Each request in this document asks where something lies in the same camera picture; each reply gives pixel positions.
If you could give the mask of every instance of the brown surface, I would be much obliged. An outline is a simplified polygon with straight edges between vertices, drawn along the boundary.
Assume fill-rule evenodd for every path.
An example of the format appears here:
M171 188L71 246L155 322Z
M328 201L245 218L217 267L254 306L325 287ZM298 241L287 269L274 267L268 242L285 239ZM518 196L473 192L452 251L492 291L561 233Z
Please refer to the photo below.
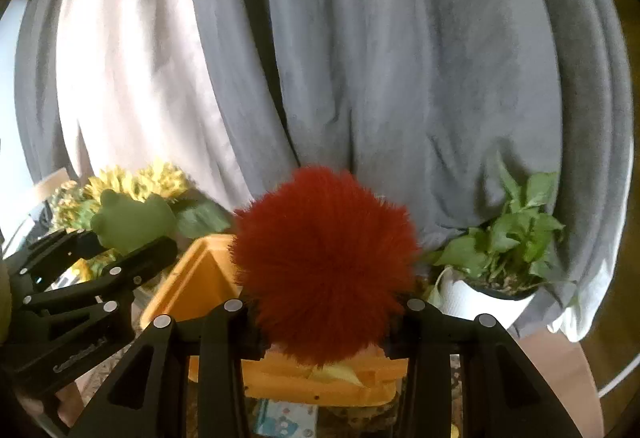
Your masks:
M636 102L634 134L636 141L639 141L640 112L636 94L640 89L640 2L614 1L622 21L631 63ZM634 168L638 165L638 158L636 150ZM591 332L582 341L584 353L599 388L607 384L637 353L640 353L640 213L637 208L639 194L640 181L634 173L616 273ZM636 370L601 400L607 431L616 423L626 404L639 388L640 370Z
M518 342L564 405L583 438L602 438L604 424L593 377L580 344L542 330Z

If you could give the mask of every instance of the wooden floor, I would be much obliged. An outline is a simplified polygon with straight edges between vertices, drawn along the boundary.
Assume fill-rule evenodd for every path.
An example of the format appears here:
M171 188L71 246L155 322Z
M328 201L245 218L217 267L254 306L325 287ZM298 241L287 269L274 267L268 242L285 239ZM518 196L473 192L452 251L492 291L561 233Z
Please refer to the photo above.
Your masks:
M634 83L634 177L629 196L626 228L612 285L597 313L591 332L582 341L596 385L607 384L640 353L640 2L614 0L622 21ZM622 410L640 389L640 368L601 399L605 428L616 423Z

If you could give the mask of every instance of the fluffy red ball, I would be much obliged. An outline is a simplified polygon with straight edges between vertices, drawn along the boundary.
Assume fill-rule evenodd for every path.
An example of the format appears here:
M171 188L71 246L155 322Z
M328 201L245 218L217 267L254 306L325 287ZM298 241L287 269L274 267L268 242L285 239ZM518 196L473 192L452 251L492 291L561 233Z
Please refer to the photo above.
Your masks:
M405 208L350 174L305 167L236 212L231 255L257 324L302 364L321 366L380 342L418 251Z

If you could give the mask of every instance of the white cable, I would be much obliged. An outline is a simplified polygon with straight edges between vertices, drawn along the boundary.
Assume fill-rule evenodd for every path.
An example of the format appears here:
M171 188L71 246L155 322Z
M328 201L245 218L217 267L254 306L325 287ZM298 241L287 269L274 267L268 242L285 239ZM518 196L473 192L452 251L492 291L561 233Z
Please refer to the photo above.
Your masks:
M635 370L639 365L640 365L640 354L636 355L636 357L634 357L634 359L630 363L628 363L628 365L626 365L626 368L620 371L620 373L617 374L609 384L607 384L602 389L600 389L600 391L598 391L598 398L602 398L609 391L617 388L619 383L625 380L625 378L627 378L631 374L631 372Z

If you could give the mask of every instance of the orange plastic container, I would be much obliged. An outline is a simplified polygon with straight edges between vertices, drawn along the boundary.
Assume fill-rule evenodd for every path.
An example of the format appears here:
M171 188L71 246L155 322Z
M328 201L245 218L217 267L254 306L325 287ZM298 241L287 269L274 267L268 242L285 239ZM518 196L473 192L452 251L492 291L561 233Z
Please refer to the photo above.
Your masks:
M237 297L240 289L234 283L228 251L232 240L232 235L212 235L194 241L146 307L141 326L146 328L163 313L177 321L202 317ZM245 395L313 405L383 405L395 396L407 368L406 360L390 360L375 346L343 364L354 371L360 386L345 380L318 380L312 368L269 351L262 360L242 361ZM197 357L191 357L189 378L198 381Z

